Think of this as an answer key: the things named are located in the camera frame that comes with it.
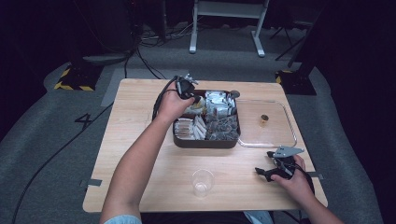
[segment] gray carpet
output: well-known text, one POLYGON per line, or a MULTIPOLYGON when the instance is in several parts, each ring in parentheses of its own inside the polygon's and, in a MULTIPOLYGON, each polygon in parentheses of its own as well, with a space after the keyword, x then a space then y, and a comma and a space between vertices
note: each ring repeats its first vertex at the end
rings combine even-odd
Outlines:
MULTIPOLYGON (((284 34, 269 40, 274 30, 260 36, 266 56, 259 58, 250 31, 207 29, 198 34, 197 52, 189 54, 190 37, 161 47, 140 47, 148 63, 169 78, 189 72, 198 80, 275 82, 274 73, 287 69, 291 53, 276 62, 288 47, 284 34)), ((290 32, 293 40, 303 33, 290 32)), ((114 99, 124 77, 123 63, 106 66, 96 91, 53 89, 67 64, 48 74, 48 92, 18 120, 0 143, 0 223, 11 223, 23 189, 48 158, 82 129, 75 119, 98 116, 114 99)), ((296 70, 295 63, 291 70, 296 70)), ((155 78, 134 56, 128 77, 155 78)), ((317 96, 288 95, 305 144, 319 173, 329 208, 345 223, 382 223, 372 183, 347 141, 325 78, 314 69, 310 79, 317 96)), ((57 154, 36 176, 21 203, 16 223, 97 223, 100 214, 82 210, 111 107, 76 140, 57 154)), ((295 223, 276 212, 276 223, 295 223)))

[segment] hand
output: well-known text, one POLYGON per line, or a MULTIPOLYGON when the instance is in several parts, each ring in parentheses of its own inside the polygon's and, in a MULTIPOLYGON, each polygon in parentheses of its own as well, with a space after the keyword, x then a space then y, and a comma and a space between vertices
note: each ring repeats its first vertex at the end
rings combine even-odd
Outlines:
POLYGON ((175 82, 169 85, 168 90, 170 91, 163 94, 157 118, 160 117, 160 119, 173 122, 175 119, 180 118, 188 106, 194 103, 194 98, 191 97, 187 100, 181 99, 176 92, 175 82))
MULTIPOLYGON (((293 158, 296 164, 305 170, 303 158, 298 155, 294 155, 293 158)), ((290 180, 282 178, 279 175, 271 175, 271 179, 286 189, 288 194, 298 203, 304 203, 306 201, 316 199, 309 187, 305 175, 298 169, 295 169, 294 175, 290 180)))

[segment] plastic lid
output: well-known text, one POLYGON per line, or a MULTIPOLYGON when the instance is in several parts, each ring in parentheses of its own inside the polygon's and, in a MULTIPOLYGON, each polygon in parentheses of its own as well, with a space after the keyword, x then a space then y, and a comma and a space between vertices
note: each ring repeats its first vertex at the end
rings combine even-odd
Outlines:
POLYGON ((277 101, 236 100, 243 147, 294 147, 297 139, 285 106, 277 101))

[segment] table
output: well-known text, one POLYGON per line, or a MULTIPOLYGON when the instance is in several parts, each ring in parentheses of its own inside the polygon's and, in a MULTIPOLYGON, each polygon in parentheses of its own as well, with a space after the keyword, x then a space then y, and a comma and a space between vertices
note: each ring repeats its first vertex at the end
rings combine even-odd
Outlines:
MULTIPOLYGON (((113 105, 102 145, 92 172, 100 186, 88 186, 83 203, 86 212, 100 212, 114 170, 132 142, 151 121, 158 93, 167 80, 124 79, 113 105)), ((199 90, 238 90, 241 100, 277 100, 283 104, 295 131, 297 147, 305 148, 287 98, 276 83, 200 81, 199 90)), ((299 205, 275 182, 266 182, 255 167, 275 168, 266 151, 275 148, 242 147, 229 149, 180 148, 169 129, 143 195, 142 212, 292 210, 299 205), (215 175, 215 186, 203 199, 193 195, 191 175, 205 168, 215 175)), ((315 171, 307 150, 300 154, 308 172, 315 171)), ((327 206, 319 180, 313 178, 317 198, 327 206)))
POLYGON ((243 3, 227 3, 227 2, 207 2, 195 0, 192 34, 190 42, 190 53, 196 52, 197 45, 197 25, 198 15, 202 16, 221 16, 221 17, 236 17, 236 18, 251 18, 258 19, 255 31, 251 32, 254 45, 256 46, 259 57, 264 57, 265 53, 262 48, 262 42, 259 39, 262 23, 265 18, 265 13, 268 8, 269 0, 263 1, 262 4, 243 4, 243 3))

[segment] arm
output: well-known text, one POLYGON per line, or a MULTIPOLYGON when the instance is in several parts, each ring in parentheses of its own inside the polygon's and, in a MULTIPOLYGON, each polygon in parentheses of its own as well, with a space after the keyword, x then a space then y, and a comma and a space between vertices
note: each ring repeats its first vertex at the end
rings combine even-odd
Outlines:
MULTIPOLYGON (((172 83, 168 90, 174 90, 172 83)), ((118 215, 140 217, 139 204, 163 139, 193 99, 182 100, 175 91, 163 95, 158 115, 122 156, 111 179, 100 223, 118 215)))
MULTIPOLYGON (((305 170, 304 160, 301 157, 295 155, 294 160, 305 170)), ((290 180, 279 175, 272 175, 271 178, 285 188, 288 194, 300 204, 312 223, 343 223, 315 197, 304 174, 298 169, 295 170, 290 180)))

